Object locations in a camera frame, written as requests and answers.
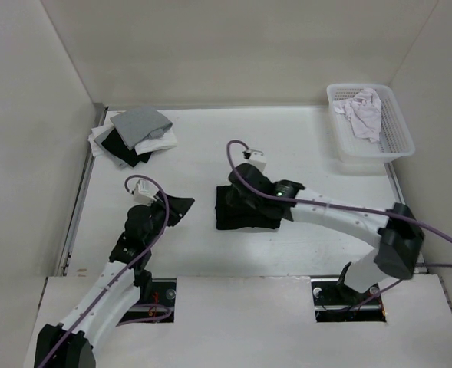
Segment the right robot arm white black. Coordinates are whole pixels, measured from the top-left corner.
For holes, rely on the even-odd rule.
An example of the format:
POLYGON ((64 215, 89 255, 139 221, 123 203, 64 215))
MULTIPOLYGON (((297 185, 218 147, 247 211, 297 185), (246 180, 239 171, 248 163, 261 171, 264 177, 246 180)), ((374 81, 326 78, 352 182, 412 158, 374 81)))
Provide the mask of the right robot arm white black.
POLYGON ((250 163, 236 166, 229 174, 229 182, 238 200, 260 215, 319 225, 371 246, 369 253, 343 267, 337 284, 326 294, 353 304, 388 278, 413 278, 424 233, 406 205, 396 203, 387 210, 343 205, 299 182, 272 182, 250 163))

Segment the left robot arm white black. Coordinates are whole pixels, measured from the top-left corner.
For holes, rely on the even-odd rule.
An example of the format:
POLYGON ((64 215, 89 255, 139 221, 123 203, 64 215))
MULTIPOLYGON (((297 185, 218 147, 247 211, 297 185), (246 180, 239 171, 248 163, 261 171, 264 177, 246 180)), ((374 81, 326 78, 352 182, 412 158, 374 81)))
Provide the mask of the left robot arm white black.
POLYGON ((167 227, 177 225, 194 200, 157 193, 148 205, 127 212, 124 230, 99 278, 58 324, 45 324, 37 336, 36 367, 95 367, 97 353, 134 305, 152 297, 146 266, 151 248, 167 227))

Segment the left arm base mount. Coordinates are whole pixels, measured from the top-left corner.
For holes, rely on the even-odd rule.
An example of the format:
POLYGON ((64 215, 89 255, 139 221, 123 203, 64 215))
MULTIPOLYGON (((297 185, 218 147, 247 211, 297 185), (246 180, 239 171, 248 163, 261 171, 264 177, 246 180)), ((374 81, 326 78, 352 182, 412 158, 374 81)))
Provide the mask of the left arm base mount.
POLYGON ((141 295, 120 323, 173 323, 176 299, 176 278, 153 279, 150 291, 141 295))

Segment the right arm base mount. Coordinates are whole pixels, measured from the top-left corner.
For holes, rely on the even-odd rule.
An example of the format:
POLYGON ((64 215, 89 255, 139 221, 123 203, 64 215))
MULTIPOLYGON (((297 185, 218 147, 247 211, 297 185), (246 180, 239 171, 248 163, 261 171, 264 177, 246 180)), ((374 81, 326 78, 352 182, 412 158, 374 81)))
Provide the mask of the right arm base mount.
POLYGON ((337 278, 311 280, 315 319, 319 323, 386 322, 379 285, 364 293, 338 284, 337 278))

